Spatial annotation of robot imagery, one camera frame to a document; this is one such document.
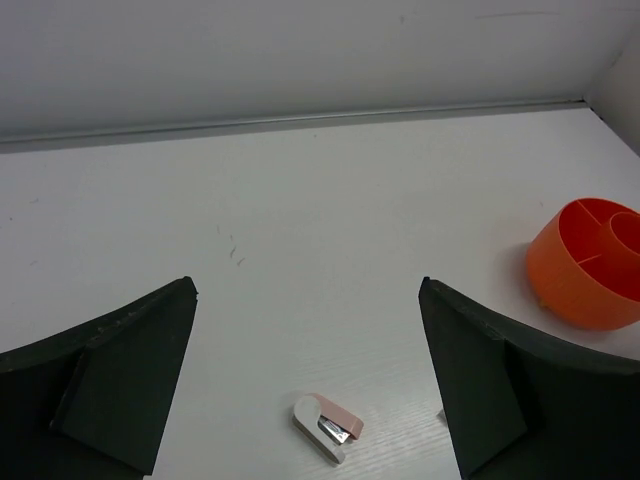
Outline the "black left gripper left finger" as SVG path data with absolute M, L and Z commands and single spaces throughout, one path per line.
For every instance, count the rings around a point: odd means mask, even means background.
M 151 475 L 196 306 L 195 284 L 183 277 L 2 353 L 2 478 Z

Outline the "pink white mini stapler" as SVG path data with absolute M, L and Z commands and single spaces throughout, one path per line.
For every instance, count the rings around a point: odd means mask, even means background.
M 294 403 L 292 422 L 335 465 L 345 461 L 343 445 L 358 440 L 364 429 L 359 417 L 318 393 L 303 395 Z

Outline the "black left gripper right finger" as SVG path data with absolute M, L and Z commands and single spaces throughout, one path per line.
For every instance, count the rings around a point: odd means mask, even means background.
M 419 304 L 460 475 L 635 479 L 639 364 L 425 279 Z

